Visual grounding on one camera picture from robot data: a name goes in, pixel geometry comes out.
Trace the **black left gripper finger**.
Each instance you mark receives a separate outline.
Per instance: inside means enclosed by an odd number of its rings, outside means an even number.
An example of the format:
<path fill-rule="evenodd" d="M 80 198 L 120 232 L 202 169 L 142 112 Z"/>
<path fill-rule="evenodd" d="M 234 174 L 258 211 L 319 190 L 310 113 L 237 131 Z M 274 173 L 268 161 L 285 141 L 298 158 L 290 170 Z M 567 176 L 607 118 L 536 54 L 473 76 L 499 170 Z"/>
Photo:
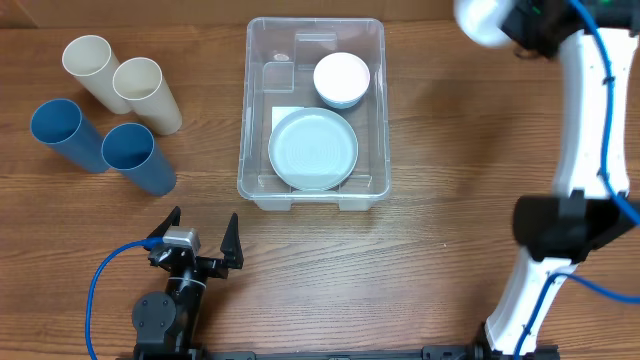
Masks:
<path fill-rule="evenodd" d="M 169 215 L 148 235 L 148 238 L 162 238 L 171 226 L 180 224 L 181 209 L 175 206 Z"/>
<path fill-rule="evenodd" d="M 228 268 L 242 269 L 244 255 L 239 237 L 239 217 L 236 213 L 231 215 L 220 251 L 224 255 L 224 263 Z"/>

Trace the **grey bowl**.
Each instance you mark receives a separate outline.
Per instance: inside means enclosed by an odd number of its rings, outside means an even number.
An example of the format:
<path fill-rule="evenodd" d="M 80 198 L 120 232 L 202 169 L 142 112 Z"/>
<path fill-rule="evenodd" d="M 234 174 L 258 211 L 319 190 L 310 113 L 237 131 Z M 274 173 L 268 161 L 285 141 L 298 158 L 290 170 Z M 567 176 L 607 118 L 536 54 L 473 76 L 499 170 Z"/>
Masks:
<path fill-rule="evenodd" d="M 460 29 L 476 44 L 488 48 L 512 42 L 501 26 L 514 8 L 514 0 L 455 0 L 454 17 Z"/>

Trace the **dark blue cup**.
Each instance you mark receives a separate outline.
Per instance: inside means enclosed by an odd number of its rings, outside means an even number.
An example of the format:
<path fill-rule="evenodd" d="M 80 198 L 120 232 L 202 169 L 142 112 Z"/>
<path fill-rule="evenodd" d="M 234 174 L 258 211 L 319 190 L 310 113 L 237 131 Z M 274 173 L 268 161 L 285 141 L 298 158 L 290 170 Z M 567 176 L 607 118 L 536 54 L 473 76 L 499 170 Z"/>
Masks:
<path fill-rule="evenodd" d="M 101 154 L 103 137 L 72 100 L 58 98 L 40 105 L 30 130 L 41 143 L 91 173 L 109 169 Z"/>
<path fill-rule="evenodd" d="M 177 176 L 151 131 L 138 123 L 113 128 L 101 146 L 104 161 L 154 196 L 171 192 Z"/>

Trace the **grey plate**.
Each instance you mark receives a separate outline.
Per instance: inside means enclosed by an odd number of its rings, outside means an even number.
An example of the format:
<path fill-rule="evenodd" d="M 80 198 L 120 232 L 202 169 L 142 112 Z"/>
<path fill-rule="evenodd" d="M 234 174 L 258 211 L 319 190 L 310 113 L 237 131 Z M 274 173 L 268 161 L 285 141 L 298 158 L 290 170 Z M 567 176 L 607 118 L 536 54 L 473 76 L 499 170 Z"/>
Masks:
<path fill-rule="evenodd" d="M 358 139 L 338 113 L 302 108 L 272 129 L 268 156 L 275 173 L 289 186 L 324 191 L 341 184 L 355 169 Z"/>

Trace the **beige cup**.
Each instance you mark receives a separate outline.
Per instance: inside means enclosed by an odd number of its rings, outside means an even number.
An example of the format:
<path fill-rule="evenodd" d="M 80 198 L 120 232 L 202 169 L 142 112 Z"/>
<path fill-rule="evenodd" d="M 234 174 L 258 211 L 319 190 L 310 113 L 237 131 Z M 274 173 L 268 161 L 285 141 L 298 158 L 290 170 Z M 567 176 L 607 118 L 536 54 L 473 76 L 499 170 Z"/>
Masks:
<path fill-rule="evenodd" d="M 138 118 L 158 135 L 171 135 L 182 126 L 182 115 L 157 62 L 135 57 L 115 71 L 113 89 Z"/>
<path fill-rule="evenodd" d="M 113 76 L 120 62 L 106 39 L 98 35 L 74 39 L 63 51 L 62 65 L 109 111 L 119 115 L 131 111 L 113 88 Z"/>

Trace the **light blue bowl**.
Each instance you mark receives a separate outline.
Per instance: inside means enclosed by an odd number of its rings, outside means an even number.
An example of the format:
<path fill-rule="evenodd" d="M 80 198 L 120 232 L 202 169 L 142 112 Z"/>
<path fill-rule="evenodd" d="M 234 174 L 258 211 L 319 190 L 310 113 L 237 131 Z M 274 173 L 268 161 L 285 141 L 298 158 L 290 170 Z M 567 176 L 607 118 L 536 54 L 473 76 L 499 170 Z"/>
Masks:
<path fill-rule="evenodd" d="M 356 98 L 356 99 L 351 100 L 351 101 L 335 101 L 335 100 L 331 100 L 331 99 L 329 99 L 327 97 L 324 97 L 324 96 L 321 96 L 321 99 L 329 107 L 342 110 L 342 109 L 349 109 L 351 107 L 356 106 L 360 102 L 361 97 Z"/>

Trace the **pink bowl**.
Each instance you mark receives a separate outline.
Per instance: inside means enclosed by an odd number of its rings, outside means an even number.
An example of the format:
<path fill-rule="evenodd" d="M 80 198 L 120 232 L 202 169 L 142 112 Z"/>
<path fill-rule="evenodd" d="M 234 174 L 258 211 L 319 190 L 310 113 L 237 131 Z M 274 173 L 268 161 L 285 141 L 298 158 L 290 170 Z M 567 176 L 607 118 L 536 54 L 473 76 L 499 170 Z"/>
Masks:
<path fill-rule="evenodd" d="M 347 52 L 325 56 L 316 64 L 313 72 L 313 83 L 318 94 L 335 101 L 351 101 L 362 97 L 370 80 L 366 63 Z"/>

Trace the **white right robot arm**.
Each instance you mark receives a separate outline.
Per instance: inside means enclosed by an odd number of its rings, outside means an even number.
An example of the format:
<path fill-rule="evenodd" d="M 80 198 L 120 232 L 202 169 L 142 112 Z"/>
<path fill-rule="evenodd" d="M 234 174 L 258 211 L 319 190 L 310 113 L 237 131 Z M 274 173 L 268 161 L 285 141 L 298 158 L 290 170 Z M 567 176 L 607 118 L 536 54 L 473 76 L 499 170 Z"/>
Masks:
<path fill-rule="evenodd" d="M 627 86 L 639 45 L 635 1 L 460 1 L 459 26 L 476 43 L 516 43 L 563 68 L 561 156 L 548 195 L 513 211 L 518 256 L 471 359 L 554 359 L 536 345 L 560 287 L 588 255 L 639 223 L 624 154 Z"/>

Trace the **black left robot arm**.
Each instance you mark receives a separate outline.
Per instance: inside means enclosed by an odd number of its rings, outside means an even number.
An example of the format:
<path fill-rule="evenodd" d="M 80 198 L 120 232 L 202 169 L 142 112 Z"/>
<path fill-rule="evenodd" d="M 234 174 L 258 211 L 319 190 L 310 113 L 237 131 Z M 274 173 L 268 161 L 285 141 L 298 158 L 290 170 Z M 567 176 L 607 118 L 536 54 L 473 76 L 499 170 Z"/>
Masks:
<path fill-rule="evenodd" d="M 198 231 L 182 227 L 180 217 L 181 209 L 175 207 L 144 247 L 150 265 L 164 269 L 169 277 L 163 291 L 143 295 L 133 307 L 135 359 L 207 359 L 206 348 L 194 342 L 207 280 L 225 279 L 231 269 L 244 264 L 237 214 L 231 215 L 221 242 L 221 258 L 201 256 Z"/>

